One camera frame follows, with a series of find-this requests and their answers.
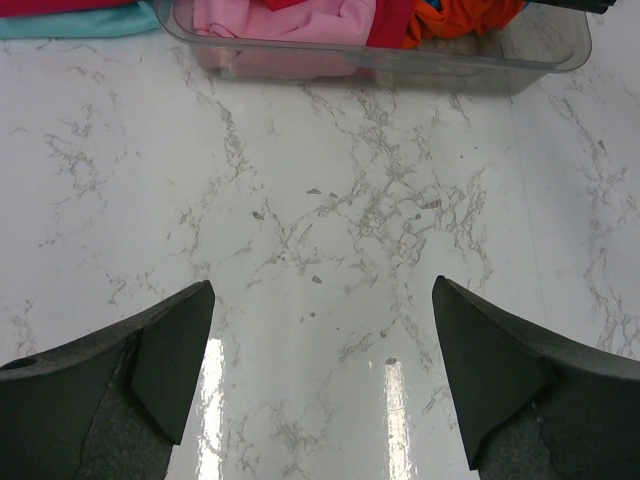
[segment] teal fabric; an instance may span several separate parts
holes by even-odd
[[[83,12],[0,18],[0,38],[121,37],[158,28],[148,1]]]

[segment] clear plastic bin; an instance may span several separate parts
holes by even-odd
[[[481,38],[428,40],[415,50],[198,35],[193,3],[155,0],[155,8],[164,28],[190,46],[198,64],[225,78],[348,81],[513,95],[547,73],[579,68],[591,54],[584,13],[537,3],[502,31]]]

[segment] white marble tile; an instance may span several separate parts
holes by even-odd
[[[591,20],[592,60],[514,100],[546,326],[640,357],[637,2]]]
[[[162,35],[2,51],[0,363],[209,278],[169,478],[477,478],[430,290],[543,318],[508,99],[214,81]]]

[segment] red clothing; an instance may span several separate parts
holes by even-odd
[[[304,0],[262,0],[262,2],[269,7],[269,10],[275,12],[281,8],[292,7],[293,5],[302,3]]]
[[[413,7],[413,0],[376,0],[367,47],[401,48]]]
[[[0,18],[92,10],[135,3],[136,0],[0,0]]]

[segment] orange clothing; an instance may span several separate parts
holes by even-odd
[[[414,0],[403,48],[420,45],[423,38],[456,38],[475,32],[484,35],[504,28],[526,5],[525,0],[441,0],[440,11],[424,0]]]

